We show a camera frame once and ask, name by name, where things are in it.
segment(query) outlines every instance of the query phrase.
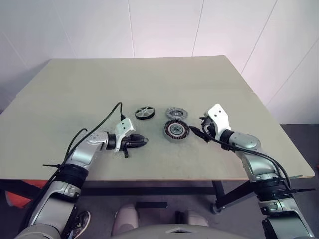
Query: metal gear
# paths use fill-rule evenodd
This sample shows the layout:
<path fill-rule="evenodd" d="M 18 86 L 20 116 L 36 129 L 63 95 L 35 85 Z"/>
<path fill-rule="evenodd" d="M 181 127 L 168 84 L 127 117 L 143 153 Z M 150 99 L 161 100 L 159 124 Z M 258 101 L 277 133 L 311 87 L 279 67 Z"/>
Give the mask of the metal gear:
<path fill-rule="evenodd" d="M 170 120 L 165 124 L 164 136 L 172 143 L 183 142 L 189 134 L 189 127 L 183 121 Z"/>
<path fill-rule="evenodd" d="M 188 116 L 188 112 L 182 108 L 170 107 L 166 110 L 166 115 L 172 120 L 182 120 Z"/>

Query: black cable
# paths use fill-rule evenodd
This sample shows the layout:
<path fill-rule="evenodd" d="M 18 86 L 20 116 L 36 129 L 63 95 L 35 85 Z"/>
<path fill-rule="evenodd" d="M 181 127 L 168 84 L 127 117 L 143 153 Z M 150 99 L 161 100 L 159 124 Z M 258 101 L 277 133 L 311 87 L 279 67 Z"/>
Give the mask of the black cable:
<path fill-rule="evenodd" d="M 69 152 L 69 154 L 66 156 L 66 158 L 69 158 L 72 153 L 75 151 L 76 147 L 79 146 L 84 140 L 86 140 L 91 134 L 93 134 L 99 127 L 101 127 L 105 121 L 107 121 L 109 119 L 109 117 L 114 113 L 114 111 L 116 110 L 116 108 L 121 105 L 120 108 L 120 113 L 121 113 L 121 121 L 122 119 L 125 119 L 125 116 L 122 114 L 122 102 L 118 102 L 114 108 L 111 110 L 111 112 L 108 114 L 108 116 L 105 117 L 104 120 L 102 120 L 102 122 L 100 122 L 93 130 L 91 130 L 87 135 L 85 135 L 81 140 L 79 140 L 79 142 L 76 143 L 76 145 L 71 149 L 71 151 Z"/>
<path fill-rule="evenodd" d="M 272 162 L 272 164 L 274 165 L 275 169 L 277 170 L 279 176 L 280 176 L 280 171 L 278 168 L 281 169 L 281 171 L 283 172 L 284 176 L 285 176 L 285 179 L 287 181 L 287 185 L 288 187 L 290 188 L 291 187 L 291 183 L 290 183 L 290 179 L 289 179 L 289 176 L 287 174 L 287 172 L 285 171 L 285 169 L 283 168 L 283 166 L 277 162 L 276 160 L 274 160 L 272 157 L 266 155 L 266 154 L 263 154 L 263 153 L 260 153 L 260 152 L 256 152 L 256 151 L 252 151 L 252 150 L 247 150 L 247 149 L 243 149 L 243 148 L 239 148 L 239 147 L 236 147 L 236 146 L 233 146 L 231 144 L 228 144 L 228 143 L 224 143 L 224 142 L 221 142 L 219 140 L 216 140 L 214 139 L 212 136 L 210 136 L 206 130 L 205 130 L 205 127 L 204 127 L 204 123 L 202 124 L 201 126 L 202 130 L 203 130 L 203 133 L 212 141 L 216 142 L 216 143 L 219 143 L 220 145 L 224 145 L 230 149 L 233 149 L 234 151 L 242 151 L 242 152 L 246 152 L 246 153 L 250 153 L 250 154 L 254 154 L 254 155 L 257 155 L 257 156 L 260 156 L 264 159 L 267 159 L 269 160 L 270 162 Z"/>
<path fill-rule="evenodd" d="M 67 156 L 68 156 L 68 154 L 69 154 L 69 152 L 70 152 L 70 149 L 71 149 L 71 146 L 72 146 L 72 144 L 74 143 L 74 141 L 75 141 L 75 139 L 80 135 L 80 133 L 82 133 L 83 131 L 88 131 L 86 128 L 83 128 L 83 129 L 81 129 L 74 137 L 73 137 L 73 139 L 71 140 L 71 142 L 69 143 L 69 146 L 68 146 L 68 149 L 66 150 L 66 152 L 65 152 L 65 156 L 64 156 L 64 160 L 63 160 L 63 163 L 62 163 L 62 165 L 64 164 L 64 162 L 66 161 L 66 159 L 67 159 Z"/>
<path fill-rule="evenodd" d="M 70 148 L 73 144 L 73 142 L 75 141 L 75 139 L 79 136 L 80 133 L 82 133 L 83 131 L 88 131 L 86 128 L 81 129 L 79 132 L 77 132 L 77 134 L 73 137 L 73 139 L 71 140 L 68 149 L 66 151 L 66 155 L 68 154 L 68 152 L 70 151 Z M 53 181 L 53 179 L 55 178 L 55 176 L 57 175 L 58 172 L 60 172 L 61 166 L 63 166 L 65 164 L 66 161 L 66 156 L 64 157 L 64 160 L 62 162 L 62 164 L 60 165 L 60 167 L 53 173 L 53 175 L 49 178 L 48 181 L 46 181 L 45 185 L 42 187 L 42 189 L 40 190 L 40 192 L 38 193 L 38 195 L 32 200 L 27 212 L 25 213 L 25 216 L 23 218 L 23 221 L 21 223 L 21 227 L 20 227 L 20 231 L 22 231 L 24 228 L 26 228 L 28 226 L 30 217 L 32 215 L 32 212 L 35 210 L 36 205 L 39 203 L 39 201 L 42 199 L 42 197 L 44 196 L 44 193 L 47 191 L 47 189 L 49 188 L 51 182 Z"/>
<path fill-rule="evenodd" d="M 80 133 L 82 133 L 83 131 L 87 131 L 86 128 L 81 129 L 71 140 L 65 156 L 64 156 L 64 160 L 61 164 L 61 166 L 53 173 L 53 175 L 49 178 L 49 180 L 45 183 L 45 185 L 42 187 L 42 189 L 40 190 L 40 192 L 38 193 L 38 195 L 32 200 L 28 210 L 25 213 L 25 216 L 22 220 L 19 232 L 22 231 L 24 228 L 26 228 L 28 226 L 29 220 L 32 216 L 33 211 L 35 210 L 35 207 L 37 206 L 37 204 L 39 203 L 39 201 L 42 199 L 42 197 L 44 196 L 45 192 L 48 190 L 51 182 L 53 181 L 53 179 L 55 178 L 55 176 L 61 171 L 61 167 L 63 167 L 63 165 L 65 164 L 66 160 L 72 155 L 72 153 L 75 151 L 76 147 L 78 147 L 80 145 L 80 143 L 82 143 L 85 139 L 87 139 L 92 133 L 94 133 L 99 127 L 101 127 L 107 120 L 108 118 L 114 113 L 114 111 L 116 110 L 116 108 L 121 105 L 120 107 L 120 114 L 121 114 L 121 121 L 123 119 L 125 119 L 125 116 L 123 115 L 122 112 L 122 106 L 123 103 L 122 102 L 118 102 L 113 109 L 111 110 L 111 112 L 104 118 L 104 120 L 102 120 L 101 123 L 99 123 L 92 131 L 90 131 L 88 134 L 86 134 L 82 139 L 79 140 L 79 142 L 77 142 L 75 144 L 75 146 L 70 150 L 73 142 L 75 141 L 75 139 L 77 138 L 77 136 L 79 136 Z"/>

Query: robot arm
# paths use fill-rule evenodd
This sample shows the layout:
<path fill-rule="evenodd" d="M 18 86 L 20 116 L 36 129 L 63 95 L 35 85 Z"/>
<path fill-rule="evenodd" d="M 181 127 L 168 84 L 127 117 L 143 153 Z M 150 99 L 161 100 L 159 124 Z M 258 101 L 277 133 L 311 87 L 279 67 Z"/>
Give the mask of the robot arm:
<path fill-rule="evenodd" d="M 124 151 L 128 156 L 128 147 L 141 147 L 147 142 L 135 131 L 129 118 L 123 119 L 115 134 L 95 132 L 78 145 L 72 155 L 63 164 L 54 181 L 36 205 L 28 220 L 28 227 L 16 236 L 16 239 L 64 239 L 71 232 L 76 217 L 75 203 L 81 194 L 81 188 L 89 173 L 96 153 L 114 149 Z"/>
<path fill-rule="evenodd" d="M 267 157 L 258 138 L 231 131 L 228 115 L 220 104 L 213 106 L 204 115 L 201 119 L 206 136 L 220 143 L 223 149 L 234 151 L 241 159 L 259 199 L 261 212 L 267 215 L 263 220 L 267 238 L 314 237 L 292 195 L 289 179 L 288 186 L 281 177 L 279 164 Z"/>

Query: sneaker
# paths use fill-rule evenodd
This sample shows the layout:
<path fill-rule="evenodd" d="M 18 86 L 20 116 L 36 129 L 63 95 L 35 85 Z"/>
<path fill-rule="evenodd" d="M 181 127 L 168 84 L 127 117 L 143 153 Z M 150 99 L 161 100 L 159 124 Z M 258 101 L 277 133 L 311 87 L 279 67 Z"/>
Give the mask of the sneaker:
<path fill-rule="evenodd" d="M 83 211 L 76 216 L 74 226 L 72 227 L 73 239 L 78 238 L 88 227 L 91 221 L 91 214 L 89 211 Z"/>

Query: beige tabletop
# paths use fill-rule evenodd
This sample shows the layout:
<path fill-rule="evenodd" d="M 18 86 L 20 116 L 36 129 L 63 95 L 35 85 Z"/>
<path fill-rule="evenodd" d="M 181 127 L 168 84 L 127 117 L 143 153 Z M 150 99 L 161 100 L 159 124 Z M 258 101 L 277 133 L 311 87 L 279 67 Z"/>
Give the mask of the beige tabletop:
<path fill-rule="evenodd" d="M 216 143 L 192 132 L 184 143 L 164 138 L 168 107 L 188 111 L 185 122 L 216 103 L 229 115 L 234 131 L 258 137 L 262 148 L 289 176 L 314 172 L 256 94 L 225 56 L 145 59 L 54 59 L 16 96 L 0 116 L 0 178 L 48 179 L 62 162 L 81 128 L 95 127 L 118 102 L 146 146 L 123 153 L 105 151 L 91 167 L 89 180 L 245 180 L 241 161 Z M 147 121 L 134 117 L 153 106 Z M 117 111 L 103 126 L 113 132 Z"/>

